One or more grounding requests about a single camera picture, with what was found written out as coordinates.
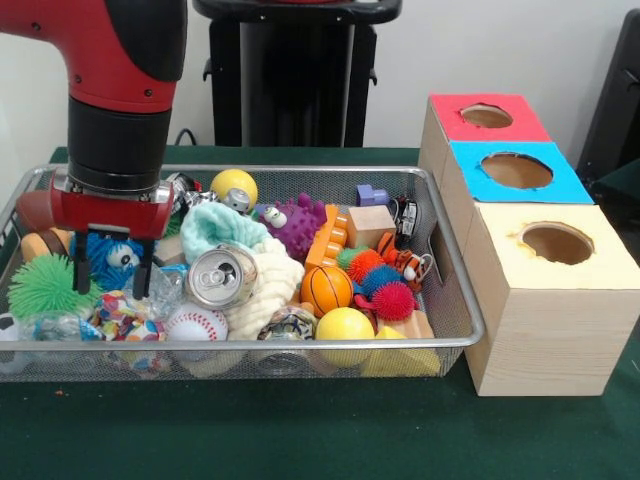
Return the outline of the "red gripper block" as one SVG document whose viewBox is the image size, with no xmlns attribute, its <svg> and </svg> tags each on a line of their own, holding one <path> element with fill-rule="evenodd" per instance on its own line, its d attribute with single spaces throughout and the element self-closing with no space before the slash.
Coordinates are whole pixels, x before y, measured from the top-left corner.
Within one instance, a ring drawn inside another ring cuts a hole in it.
<svg viewBox="0 0 640 480">
<path fill-rule="evenodd" d="M 165 233 L 171 216 L 174 191 L 161 180 L 149 194 L 111 195 L 80 190 L 67 175 L 67 168 L 54 171 L 49 190 L 54 224 L 75 231 L 73 289 L 88 294 L 91 288 L 87 244 L 90 231 L 110 232 L 142 242 L 143 255 L 136 267 L 133 297 L 149 296 L 155 242 Z"/>
</svg>

